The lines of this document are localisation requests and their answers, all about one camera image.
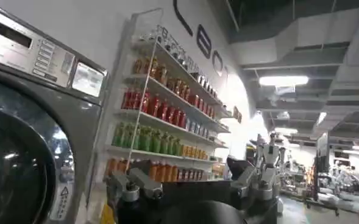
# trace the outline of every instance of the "black lettering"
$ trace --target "black lettering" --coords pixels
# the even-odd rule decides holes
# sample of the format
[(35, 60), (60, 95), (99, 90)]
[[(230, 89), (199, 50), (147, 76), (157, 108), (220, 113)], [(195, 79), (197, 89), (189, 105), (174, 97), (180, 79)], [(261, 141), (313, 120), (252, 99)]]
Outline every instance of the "black lettering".
[(197, 45), (201, 52), (204, 54), (204, 56), (209, 59), (211, 53), (211, 41), (204, 27), (201, 24), (198, 25)]
[(193, 36), (193, 31), (191, 30), (189, 24), (186, 23), (185, 19), (183, 18), (183, 16), (180, 14), (179, 9), (178, 9), (178, 0), (174, 0), (174, 12), (175, 15), (177, 15), (177, 18), (179, 19), (180, 23), (182, 23), (182, 25), (184, 26), (184, 28), (186, 29), (186, 31), (190, 34), (190, 36)]
[[(219, 68), (216, 68), (216, 58), (218, 60), (219, 63)], [(211, 63), (213, 64), (213, 68), (215, 69), (215, 71), (217, 72), (217, 74), (219, 74), (221, 76), (221, 71), (222, 71), (222, 58), (220, 56), (220, 54), (217, 51), (213, 51), (213, 55), (211, 56)]]

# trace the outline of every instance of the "white robot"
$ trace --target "white robot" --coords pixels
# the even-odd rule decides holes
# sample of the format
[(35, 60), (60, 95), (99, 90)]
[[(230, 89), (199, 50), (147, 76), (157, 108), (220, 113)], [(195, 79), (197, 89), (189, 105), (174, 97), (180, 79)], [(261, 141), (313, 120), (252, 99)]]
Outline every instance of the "white robot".
[(257, 142), (257, 159), (255, 166), (249, 166), (240, 177), (231, 183), (231, 187), (238, 190), (239, 195), (248, 197), (250, 190), (256, 192), (256, 198), (261, 201), (278, 199), (278, 213), (283, 212), (283, 203), (278, 197), (280, 180), (276, 168), (279, 163), (283, 167), (285, 148), (274, 144), (275, 134), (270, 135), (270, 142), (264, 144), (260, 135)]

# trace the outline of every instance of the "shelf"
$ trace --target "shelf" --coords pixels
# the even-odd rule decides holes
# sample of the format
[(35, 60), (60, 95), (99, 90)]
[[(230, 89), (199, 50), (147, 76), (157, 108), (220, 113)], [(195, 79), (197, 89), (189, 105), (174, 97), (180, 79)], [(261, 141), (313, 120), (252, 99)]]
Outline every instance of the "shelf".
[[(147, 54), (152, 55), (154, 50), (154, 41), (140, 41), (134, 44), (137, 49), (142, 49)], [(191, 74), (177, 62), (177, 60), (159, 43), (156, 44), (155, 56), (161, 63), (164, 63), (170, 74), (175, 74), (176, 76), (183, 79), (186, 84), (189, 85), (192, 93), (197, 94), (201, 99), (204, 100), (209, 105), (216, 107), (222, 107), (218, 99), (214, 98), (208, 91), (206, 91), (197, 80), (191, 76)]]
[[(123, 119), (130, 119), (131, 121), (135, 121), (138, 116), (138, 110), (118, 110), (115, 114)], [(149, 114), (140, 112), (140, 123), (142, 125), (148, 125), (154, 128), (157, 128), (161, 131), (167, 131), (172, 135), (176, 135), (178, 138), (183, 138), (189, 140), (194, 143), (200, 143), (212, 146), (214, 148), (226, 148), (226, 146), (222, 144), (218, 144), (217, 142), (213, 142), (205, 137), (196, 135), (192, 132), (188, 132), (187, 130), (165, 122), (157, 117), (153, 117)]]
[[(146, 74), (134, 74), (126, 77), (125, 83), (137, 83), (143, 85), (146, 82), (146, 79)], [(167, 99), (167, 102), (173, 104), (175, 107), (179, 107), (186, 113), (188, 117), (192, 118), (193, 121), (197, 121), (197, 123), (206, 127), (208, 130), (218, 133), (229, 133), (229, 131), (219, 122), (215, 121), (213, 118), (204, 114), (200, 109), (194, 107), (192, 104), (182, 99), (180, 96), (172, 92), (160, 82), (156, 81), (156, 79), (149, 78), (147, 85), (151, 94), (159, 94), (162, 99)]]
[[(122, 152), (122, 153), (129, 153), (129, 149), (124, 149), (117, 146), (107, 145), (106, 151), (110, 152)], [(138, 154), (138, 155), (149, 155), (149, 156), (155, 156), (160, 157), (164, 159), (180, 159), (180, 160), (187, 160), (187, 161), (194, 161), (194, 162), (200, 162), (200, 163), (210, 163), (213, 164), (216, 161), (210, 161), (205, 159), (196, 159), (196, 158), (190, 158), (190, 157), (184, 157), (184, 156), (174, 156), (174, 155), (167, 155), (167, 154), (161, 154), (161, 153), (154, 153), (154, 152), (147, 152), (147, 151), (141, 151), (141, 150), (132, 150), (132, 154)]]

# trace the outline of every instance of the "exposed ceiling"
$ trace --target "exposed ceiling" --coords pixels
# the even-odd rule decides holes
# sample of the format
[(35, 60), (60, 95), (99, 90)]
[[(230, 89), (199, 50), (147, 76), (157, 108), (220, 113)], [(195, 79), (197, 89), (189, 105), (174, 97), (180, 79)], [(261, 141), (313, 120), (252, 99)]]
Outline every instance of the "exposed ceiling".
[[(269, 129), (291, 127), (295, 141), (329, 131), (335, 145), (359, 141), (359, 0), (228, 0), (239, 30), (232, 51)], [(269, 75), (306, 75), (279, 93)], [(288, 111), (289, 119), (278, 118)], [(320, 112), (327, 115), (317, 124)]]

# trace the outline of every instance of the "button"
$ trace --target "button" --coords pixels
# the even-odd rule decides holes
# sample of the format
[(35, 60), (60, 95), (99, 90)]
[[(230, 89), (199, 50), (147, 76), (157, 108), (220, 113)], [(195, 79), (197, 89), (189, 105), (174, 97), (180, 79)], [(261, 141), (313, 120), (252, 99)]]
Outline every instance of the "button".
[(46, 66), (49, 65), (49, 60), (45, 59), (45, 58), (41, 58), (41, 57), (37, 57), (37, 61), (45, 64)]
[(47, 44), (41, 44), (41, 47), (42, 48), (45, 48), (45, 49), (47, 49), (47, 50), (49, 50), (49, 51), (53, 51), (54, 49), (52, 48), (52, 47), (50, 47), (50, 46), (48, 46)]
[(44, 57), (44, 58), (46, 58), (46, 59), (51, 59), (51, 56), (50, 55), (48, 55), (48, 53), (46, 53), (46, 52), (43, 52), (43, 51), (39, 51), (38, 52), (38, 55), (39, 56), (42, 56), (42, 57)]
[(42, 68), (42, 69), (44, 69), (44, 70), (48, 70), (48, 67), (45, 66), (45, 65), (43, 65), (43, 64), (41, 64), (41, 63), (36, 62), (34, 65), (35, 65), (36, 67)]
[(55, 48), (55, 45), (52, 44), (51, 42), (47, 41), (47, 40), (43, 40), (42, 42), (43, 44), (47, 45), (50, 49), (54, 49)]
[(36, 75), (42, 76), (42, 77), (45, 76), (45, 73), (43, 73), (43, 72), (41, 72), (41, 71), (39, 71), (37, 69), (33, 69), (33, 73), (36, 74)]
[(49, 50), (48, 48), (41, 47), (40, 51), (43, 51), (44, 53), (47, 53), (49, 56), (52, 55), (53, 51)]

